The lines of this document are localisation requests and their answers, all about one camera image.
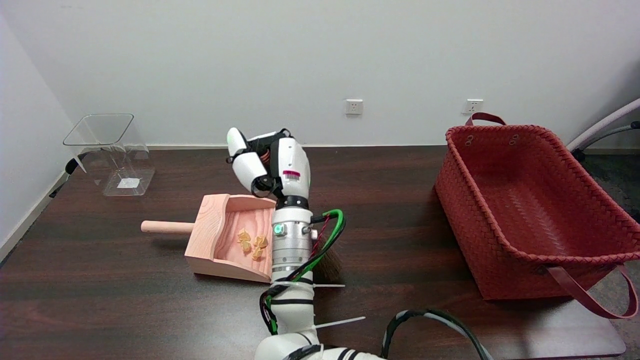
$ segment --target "clear acrylic box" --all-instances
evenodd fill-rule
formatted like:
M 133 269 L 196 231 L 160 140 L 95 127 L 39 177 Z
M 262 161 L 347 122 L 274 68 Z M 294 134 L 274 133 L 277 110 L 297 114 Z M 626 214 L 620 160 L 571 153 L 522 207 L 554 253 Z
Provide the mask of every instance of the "clear acrylic box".
M 156 171 L 133 118 L 87 115 L 63 141 L 105 196 L 143 195 Z

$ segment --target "black strap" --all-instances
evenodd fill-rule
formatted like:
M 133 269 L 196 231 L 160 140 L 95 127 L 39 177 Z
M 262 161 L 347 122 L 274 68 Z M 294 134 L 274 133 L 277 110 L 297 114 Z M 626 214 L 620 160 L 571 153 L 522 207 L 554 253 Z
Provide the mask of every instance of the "black strap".
M 298 335 L 302 336 L 303 338 L 307 339 L 307 343 L 309 343 L 309 345 L 311 345 L 311 344 L 312 344 L 311 340 L 309 340 L 309 338 L 308 338 L 308 337 L 306 337 L 303 333 L 301 333 L 301 332 L 296 332 L 296 334 L 298 334 Z
M 308 299 L 275 299 L 271 301 L 271 305 L 289 305 L 289 304 L 304 304 L 313 305 L 313 300 Z
M 282 360 L 300 360 L 311 354 L 315 354 L 316 352 L 320 351 L 320 349 L 322 349 L 320 345 L 307 345 L 306 347 L 301 347 L 291 354 L 285 356 Z
M 340 353 L 340 355 L 338 356 L 338 360 L 344 360 L 344 357 L 347 355 L 347 353 L 348 353 L 350 350 L 351 350 L 350 348 L 346 348 L 346 349 L 344 349 L 344 350 Z
M 354 360 L 356 358 L 356 356 L 358 356 L 360 352 L 358 350 L 354 350 L 351 355 L 349 355 L 349 359 L 348 360 Z

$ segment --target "basket handle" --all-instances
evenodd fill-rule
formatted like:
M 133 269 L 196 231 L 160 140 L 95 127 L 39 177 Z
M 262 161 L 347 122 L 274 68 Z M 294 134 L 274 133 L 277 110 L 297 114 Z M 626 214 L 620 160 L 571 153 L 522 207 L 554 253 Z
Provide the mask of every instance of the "basket handle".
M 622 315 L 616 315 L 606 310 L 600 303 L 596 301 L 569 273 L 561 266 L 546 266 L 547 270 L 554 277 L 557 283 L 562 286 L 575 300 L 578 300 L 582 306 L 592 313 L 607 319 L 628 319 L 634 317 L 638 312 L 638 295 L 634 288 L 634 283 L 629 279 L 629 273 L 625 265 L 618 264 L 616 268 L 620 271 L 627 281 L 629 287 L 629 307 L 627 312 Z
M 506 123 L 504 122 L 504 120 L 502 120 L 500 117 L 497 117 L 495 115 L 491 115 L 489 113 L 475 113 L 473 115 L 471 115 L 469 117 L 469 119 L 467 120 L 467 123 L 465 124 L 466 126 L 472 126 L 474 124 L 474 120 L 486 120 L 486 121 L 490 121 L 490 122 L 496 122 L 500 125 L 506 125 Z

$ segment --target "electrical outlet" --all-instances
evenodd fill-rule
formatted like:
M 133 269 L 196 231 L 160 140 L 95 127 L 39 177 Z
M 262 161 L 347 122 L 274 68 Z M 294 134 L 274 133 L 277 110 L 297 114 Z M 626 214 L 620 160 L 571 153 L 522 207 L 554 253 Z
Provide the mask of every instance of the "electrical outlet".
M 463 114 L 473 114 L 482 111 L 482 99 L 468 99 Z
M 362 107 L 364 101 L 362 99 L 347 99 L 347 108 L 345 114 L 347 115 L 362 115 Z

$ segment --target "white label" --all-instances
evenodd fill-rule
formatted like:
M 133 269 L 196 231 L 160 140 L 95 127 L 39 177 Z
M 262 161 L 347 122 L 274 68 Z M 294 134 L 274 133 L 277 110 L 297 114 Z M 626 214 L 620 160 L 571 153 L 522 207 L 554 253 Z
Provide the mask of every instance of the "white label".
M 120 184 L 118 184 L 119 189 L 130 189 L 137 188 L 138 184 L 140 184 L 140 179 L 137 177 L 127 177 L 125 179 L 120 180 Z

